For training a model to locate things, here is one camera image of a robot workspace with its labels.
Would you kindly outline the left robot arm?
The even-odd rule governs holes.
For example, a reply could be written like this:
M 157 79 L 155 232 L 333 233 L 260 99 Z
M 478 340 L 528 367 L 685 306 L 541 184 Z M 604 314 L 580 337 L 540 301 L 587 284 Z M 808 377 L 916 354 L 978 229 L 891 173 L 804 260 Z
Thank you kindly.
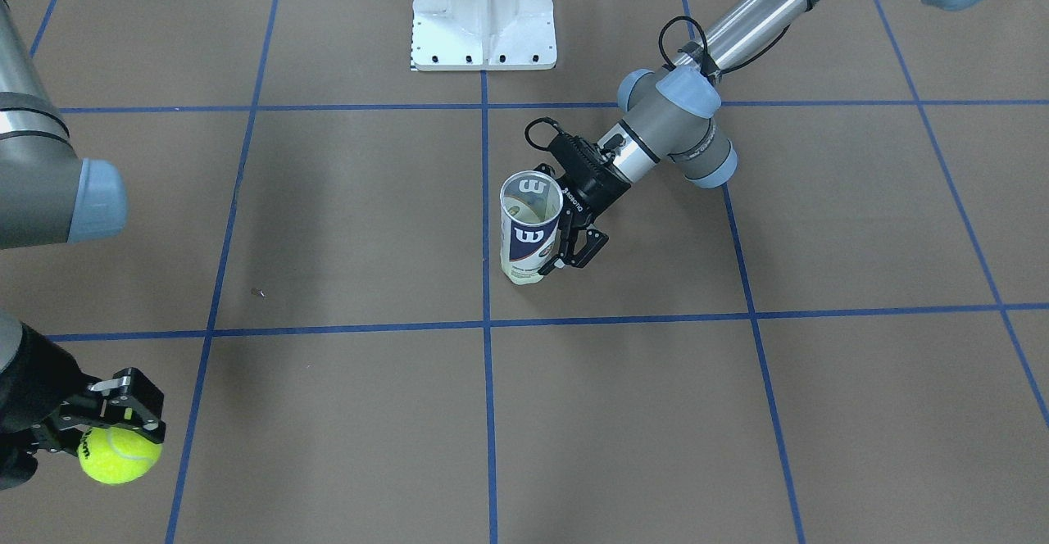
M 941 10 L 964 10 L 982 2 L 920 1 Z M 697 187 L 726 183 L 737 169 L 738 154 L 715 121 L 722 104 L 718 83 L 768 52 L 818 2 L 738 0 L 711 29 L 698 29 L 675 55 L 663 55 L 659 70 L 636 70 L 624 78 L 617 92 L 623 115 L 598 142 L 558 129 L 547 151 L 562 170 L 561 240 L 539 273 L 585 267 L 607 242 L 593 222 L 656 164 L 670 160 Z

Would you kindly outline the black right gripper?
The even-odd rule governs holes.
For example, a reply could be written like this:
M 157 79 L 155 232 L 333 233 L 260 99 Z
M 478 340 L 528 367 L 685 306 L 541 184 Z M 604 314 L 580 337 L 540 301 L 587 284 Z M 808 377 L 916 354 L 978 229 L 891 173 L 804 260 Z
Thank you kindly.
M 121 428 L 153 444 L 167 436 L 165 394 L 140 369 L 87 377 L 67 350 L 23 323 L 2 324 L 1 397 L 2 489 L 30 480 L 40 448 L 73 456 L 74 428 Z

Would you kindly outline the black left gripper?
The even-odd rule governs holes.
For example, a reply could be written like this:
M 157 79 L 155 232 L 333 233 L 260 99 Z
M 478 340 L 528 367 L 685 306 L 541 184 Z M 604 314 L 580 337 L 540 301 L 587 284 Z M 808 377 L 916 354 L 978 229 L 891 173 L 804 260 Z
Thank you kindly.
M 587 266 L 592 258 L 608 243 L 608 235 L 592 226 L 593 221 L 630 189 L 629 179 L 614 166 L 611 156 L 602 152 L 602 166 L 596 170 L 565 172 L 556 178 L 554 167 L 537 165 L 534 170 L 543 174 L 554 184 L 562 184 L 573 211 L 572 226 L 561 234 L 558 253 L 554 259 L 556 269 Z

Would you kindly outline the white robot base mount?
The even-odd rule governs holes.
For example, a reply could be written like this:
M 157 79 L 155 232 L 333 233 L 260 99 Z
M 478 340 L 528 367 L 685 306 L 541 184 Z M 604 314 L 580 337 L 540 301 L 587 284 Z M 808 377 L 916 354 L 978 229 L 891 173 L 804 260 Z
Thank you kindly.
M 554 0 L 413 0 L 416 71 L 550 70 L 557 65 Z

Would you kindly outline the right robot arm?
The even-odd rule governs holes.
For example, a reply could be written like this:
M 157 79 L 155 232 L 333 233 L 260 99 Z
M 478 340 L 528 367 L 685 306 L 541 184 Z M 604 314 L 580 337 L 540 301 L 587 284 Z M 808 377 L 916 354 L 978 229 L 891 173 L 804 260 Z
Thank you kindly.
M 1 3 L 1 241 L 3 249 L 115 237 L 126 226 L 127 193 L 116 167 L 76 156 L 68 127 L 34 68 Z M 1 321 L 2 488 L 37 473 L 38 451 L 79 459 L 94 480 L 119 484 L 102 462 L 153 466 L 165 442 L 165 396 L 140 369 L 109 379 L 29 324 Z

